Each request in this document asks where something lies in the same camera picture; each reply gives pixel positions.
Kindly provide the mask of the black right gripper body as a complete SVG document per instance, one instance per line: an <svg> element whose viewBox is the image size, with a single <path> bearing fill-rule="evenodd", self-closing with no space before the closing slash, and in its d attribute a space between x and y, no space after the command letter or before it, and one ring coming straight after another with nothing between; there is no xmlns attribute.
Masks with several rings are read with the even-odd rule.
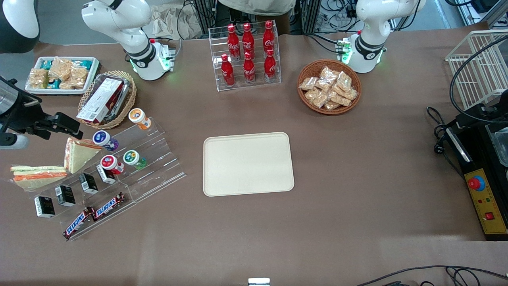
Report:
<svg viewBox="0 0 508 286"><path fill-rule="evenodd" d="M18 88L16 79L1 78L1 138L8 129L20 134L34 135L34 125L44 123L47 117L40 104L42 100Z"/></svg>

